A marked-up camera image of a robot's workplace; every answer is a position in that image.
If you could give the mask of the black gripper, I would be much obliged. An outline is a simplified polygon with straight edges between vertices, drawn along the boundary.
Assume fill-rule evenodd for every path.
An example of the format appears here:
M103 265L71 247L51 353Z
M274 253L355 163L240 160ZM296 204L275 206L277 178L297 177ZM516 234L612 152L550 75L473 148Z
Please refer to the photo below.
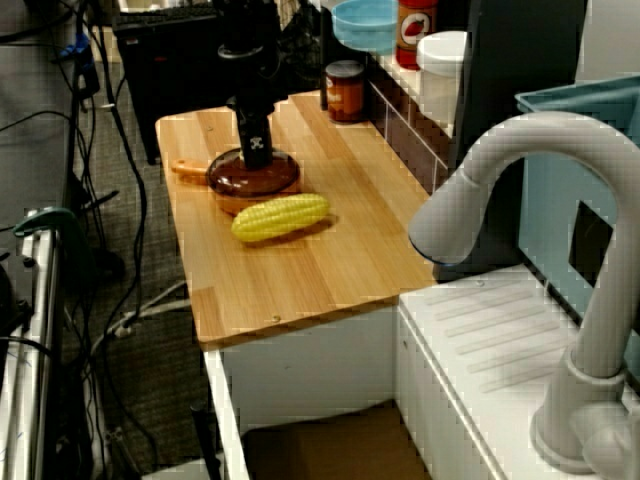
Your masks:
M235 112L242 158L248 170L260 170L272 164L268 116L274 112L274 103L270 96L227 99L227 106Z

